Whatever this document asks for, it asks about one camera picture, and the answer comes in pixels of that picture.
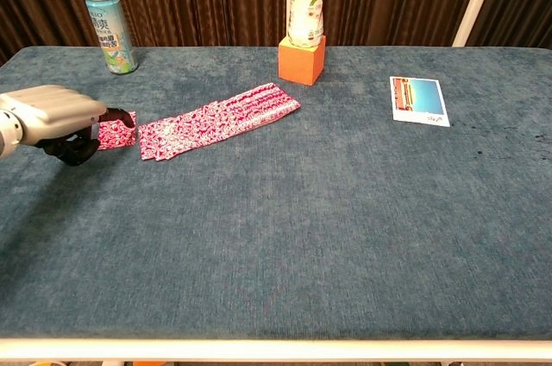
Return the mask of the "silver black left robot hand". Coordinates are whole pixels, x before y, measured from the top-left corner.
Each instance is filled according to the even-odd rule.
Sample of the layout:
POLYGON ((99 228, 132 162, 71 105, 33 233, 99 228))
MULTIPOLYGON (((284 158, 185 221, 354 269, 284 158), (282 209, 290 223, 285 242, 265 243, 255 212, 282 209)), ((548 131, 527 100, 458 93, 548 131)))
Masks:
POLYGON ((118 121, 133 129, 132 116, 61 85, 39 85, 1 94, 1 156, 20 145, 44 150, 69 166, 89 160, 100 141, 97 123, 118 121))

